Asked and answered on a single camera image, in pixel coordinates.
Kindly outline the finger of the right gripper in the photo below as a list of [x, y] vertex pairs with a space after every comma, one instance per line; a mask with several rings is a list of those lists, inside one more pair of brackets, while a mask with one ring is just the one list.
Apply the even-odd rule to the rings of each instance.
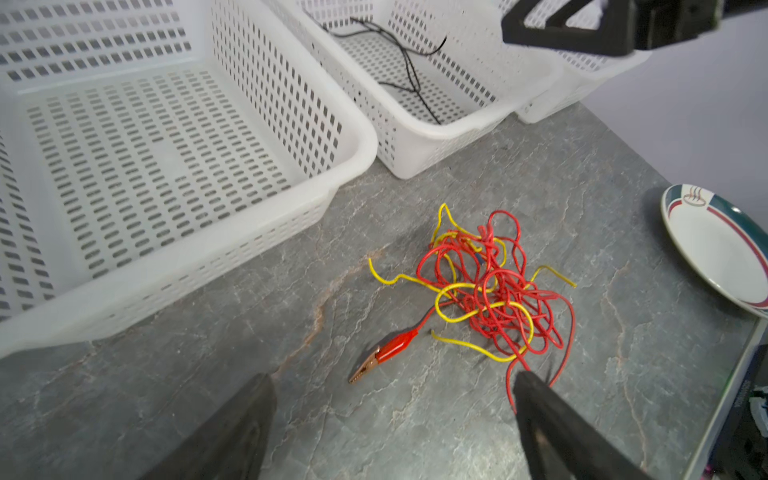
[[567, 21], [590, 1], [568, 1], [546, 18], [543, 28], [525, 25], [539, 1], [518, 1], [501, 20], [506, 44], [622, 57], [634, 51], [636, 6], [633, 1], [608, 1], [596, 29], [568, 27]]

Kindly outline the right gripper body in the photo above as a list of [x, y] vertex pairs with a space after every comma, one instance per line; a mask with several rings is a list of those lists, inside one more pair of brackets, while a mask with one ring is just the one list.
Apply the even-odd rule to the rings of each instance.
[[635, 1], [635, 50], [655, 50], [694, 40], [716, 30], [723, 0]]

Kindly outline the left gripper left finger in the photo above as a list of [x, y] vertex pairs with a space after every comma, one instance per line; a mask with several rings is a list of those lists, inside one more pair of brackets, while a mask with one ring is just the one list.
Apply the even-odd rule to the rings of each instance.
[[252, 377], [144, 479], [257, 479], [277, 409], [268, 374]]

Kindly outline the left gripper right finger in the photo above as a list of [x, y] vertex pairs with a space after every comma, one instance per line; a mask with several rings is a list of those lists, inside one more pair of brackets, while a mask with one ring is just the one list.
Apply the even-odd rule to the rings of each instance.
[[536, 374], [516, 376], [517, 425], [533, 479], [646, 479], [648, 475]]

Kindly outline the middle white plastic basket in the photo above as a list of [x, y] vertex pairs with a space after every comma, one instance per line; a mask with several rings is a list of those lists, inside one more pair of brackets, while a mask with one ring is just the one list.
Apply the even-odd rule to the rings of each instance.
[[271, 1], [367, 115], [378, 158], [409, 179], [491, 132], [561, 75], [504, 43], [489, 1]]

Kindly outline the plate with green red rim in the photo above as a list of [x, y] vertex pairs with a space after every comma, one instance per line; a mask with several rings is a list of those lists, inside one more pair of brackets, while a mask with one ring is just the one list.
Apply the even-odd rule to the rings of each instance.
[[699, 186], [674, 184], [661, 216], [688, 264], [724, 297], [767, 316], [767, 233], [743, 210]]

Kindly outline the left white plastic basket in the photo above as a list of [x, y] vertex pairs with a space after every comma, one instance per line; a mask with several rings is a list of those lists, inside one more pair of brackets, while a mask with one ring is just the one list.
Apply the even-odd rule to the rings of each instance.
[[1, 5], [1, 353], [115, 335], [321, 219], [370, 121], [260, 1]]

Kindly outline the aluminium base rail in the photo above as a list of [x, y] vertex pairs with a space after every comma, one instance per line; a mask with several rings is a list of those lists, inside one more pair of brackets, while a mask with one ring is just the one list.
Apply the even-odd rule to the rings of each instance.
[[682, 479], [699, 479], [704, 472], [708, 458], [716, 443], [716, 439], [726, 422], [728, 412], [741, 388], [741, 384], [743, 383], [748, 368], [752, 362], [752, 357], [758, 346], [761, 344], [766, 328], [767, 321], [765, 319], [758, 319], [755, 322], [754, 328], [747, 338], [738, 362], [728, 378], [728, 382], [726, 383], [717, 407], [707, 424], [704, 435], [694, 453], [691, 455], [688, 465], [681, 476]]

